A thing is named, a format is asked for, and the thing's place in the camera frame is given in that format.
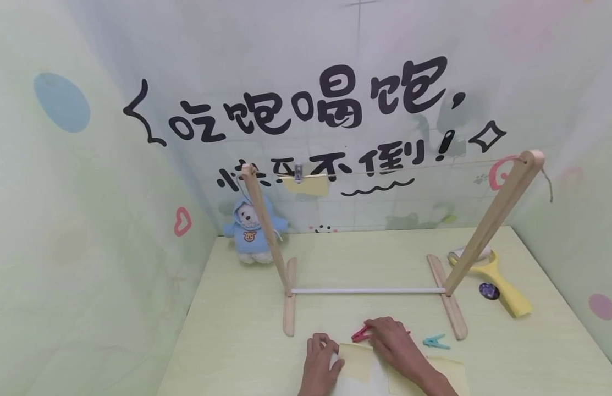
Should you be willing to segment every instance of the bear face patch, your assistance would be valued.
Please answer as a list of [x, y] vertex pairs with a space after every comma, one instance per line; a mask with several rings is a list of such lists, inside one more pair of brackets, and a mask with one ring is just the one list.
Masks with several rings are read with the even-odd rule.
[[247, 241], [247, 242], [255, 241], [255, 234], [257, 234], [257, 231], [246, 231], [246, 232], [244, 232], [244, 240]]

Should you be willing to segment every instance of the round purple badge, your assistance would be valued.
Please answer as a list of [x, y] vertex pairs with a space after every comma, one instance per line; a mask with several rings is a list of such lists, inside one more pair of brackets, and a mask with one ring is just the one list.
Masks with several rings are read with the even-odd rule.
[[479, 285], [479, 293], [484, 296], [485, 299], [497, 300], [500, 297], [500, 289], [495, 287], [492, 283], [482, 283]]

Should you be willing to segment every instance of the blue clothespin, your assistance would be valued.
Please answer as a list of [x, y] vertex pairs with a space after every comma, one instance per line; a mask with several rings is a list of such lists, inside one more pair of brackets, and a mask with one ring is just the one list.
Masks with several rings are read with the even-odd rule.
[[451, 349], [451, 347], [448, 345], [440, 344], [440, 342], [438, 341], [440, 338], [444, 338], [444, 334], [425, 338], [422, 341], [422, 345], [425, 345], [426, 347], [430, 348]]

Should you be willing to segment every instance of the wooden clothes drying rack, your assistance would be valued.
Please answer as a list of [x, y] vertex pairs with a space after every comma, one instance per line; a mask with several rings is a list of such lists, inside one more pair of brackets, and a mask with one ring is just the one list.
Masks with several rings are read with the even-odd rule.
[[439, 294], [442, 297], [446, 315], [451, 322], [455, 338], [461, 340], [467, 337], [468, 328], [461, 313], [453, 292], [460, 284], [464, 275], [476, 262], [482, 250], [488, 245], [490, 239], [500, 228], [503, 221], [514, 208], [519, 198], [526, 191], [534, 177], [543, 168], [544, 155], [540, 150], [528, 150], [513, 158], [514, 165], [500, 192], [493, 200], [484, 217], [477, 226], [475, 233], [468, 241], [464, 252], [457, 260], [456, 266], [451, 270], [448, 278], [440, 259], [434, 255], [427, 255], [427, 261], [431, 267], [436, 287], [434, 288], [375, 288], [375, 289], [299, 289], [296, 288], [297, 258], [290, 258], [288, 265], [284, 263], [284, 257], [279, 250], [275, 231], [271, 225], [270, 218], [264, 199], [262, 197], [260, 184], [255, 176], [255, 167], [251, 164], [242, 166], [242, 178], [251, 197], [251, 203], [259, 217], [264, 237], [277, 267], [279, 278], [284, 286], [284, 333], [293, 337], [295, 332], [295, 301], [298, 294]]

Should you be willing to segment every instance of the clothespin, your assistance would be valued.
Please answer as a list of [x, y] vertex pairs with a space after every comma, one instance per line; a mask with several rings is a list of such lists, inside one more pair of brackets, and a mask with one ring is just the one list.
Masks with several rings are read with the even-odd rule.
[[301, 184], [304, 180], [304, 166], [302, 163], [295, 164], [295, 183]]
[[451, 347], [448, 345], [440, 344], [438, 341], [440, 338], [444, 338], [444, 334], [425, 338], [422, 341], [422, 345], [430, 348], [451, 349]]
[[357, 343], [357, 342], [363, 341], [364, 339], [368, 339], [369, 334], [365, 334], [365, 332], [367, 332], [369, 329], [370, 329], [370, 326], [368, 325], [363, 326], [363, 329], [360, 329], [359, 331], [357, 331], [356, 333], [352, 335], [352, 342]]

